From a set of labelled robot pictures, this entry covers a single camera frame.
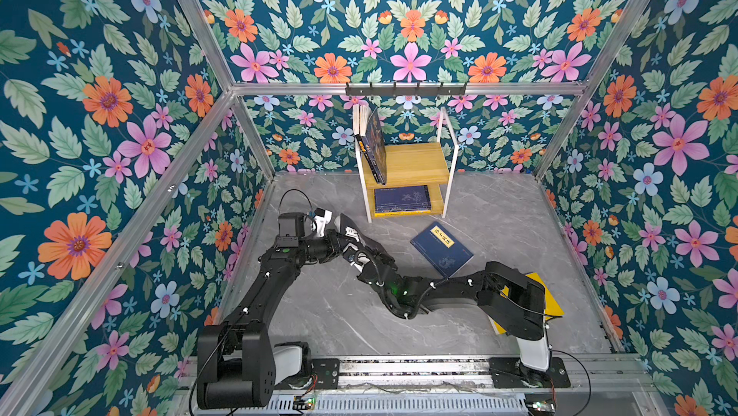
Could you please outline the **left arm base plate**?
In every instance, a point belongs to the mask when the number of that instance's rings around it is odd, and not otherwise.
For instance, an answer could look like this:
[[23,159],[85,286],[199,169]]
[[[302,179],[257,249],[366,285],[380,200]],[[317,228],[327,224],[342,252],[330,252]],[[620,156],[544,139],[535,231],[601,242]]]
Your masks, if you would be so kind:
[[306,392],[338,389],[341,361],[338,358],[313,358],[296,375],[282,381],[277,388]]

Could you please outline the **black wolf cover book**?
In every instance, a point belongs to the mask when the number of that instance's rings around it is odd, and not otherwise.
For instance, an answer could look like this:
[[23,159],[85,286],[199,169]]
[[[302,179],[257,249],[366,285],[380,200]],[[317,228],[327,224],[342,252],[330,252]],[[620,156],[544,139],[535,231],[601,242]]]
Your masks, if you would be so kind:
[[357,252],[363,248],[361,232],[357,225],[346,214],[336,218],[337,240],[342,255]]

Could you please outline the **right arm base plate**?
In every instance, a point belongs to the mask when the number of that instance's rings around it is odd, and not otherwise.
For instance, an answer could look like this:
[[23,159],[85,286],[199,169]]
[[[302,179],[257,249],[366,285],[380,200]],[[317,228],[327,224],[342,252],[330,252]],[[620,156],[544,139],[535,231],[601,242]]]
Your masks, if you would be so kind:
[[525,367],[519,358],[490,358],[489,371],[496,388],[570,388],[572,383],[561,358],[553,358],[546,371]]

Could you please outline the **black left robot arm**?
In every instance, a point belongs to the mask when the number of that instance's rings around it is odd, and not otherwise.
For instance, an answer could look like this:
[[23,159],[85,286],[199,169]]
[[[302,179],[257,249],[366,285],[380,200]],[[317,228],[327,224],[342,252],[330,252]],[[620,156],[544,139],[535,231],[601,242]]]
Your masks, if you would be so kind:
[[269,326],[302,268],[340,254],[332,213],[288,212],[278,235],[261,257],[259,275],[236,308],[197,338],[197,374],[188,404],[200,409],[263,408],[285,381],[312,385],[311,353],[305,342],[277,346]]

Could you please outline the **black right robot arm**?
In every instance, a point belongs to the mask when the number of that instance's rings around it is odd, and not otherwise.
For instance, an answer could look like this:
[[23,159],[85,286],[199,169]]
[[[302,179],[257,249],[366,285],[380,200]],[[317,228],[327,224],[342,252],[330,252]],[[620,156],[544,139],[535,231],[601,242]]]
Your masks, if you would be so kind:
[[394,316],[413,320],[421,312],[444,308],[477,307],[519,348],[512,373],[532,386],[547,379],[552,364],[545,314],[546,290],[542,283],[501,262],[488,262],[471,275],[432,279],[404,276],[394,258],[360,242],[348,243],[342,257],[359,270],[357,279],[370,285]]

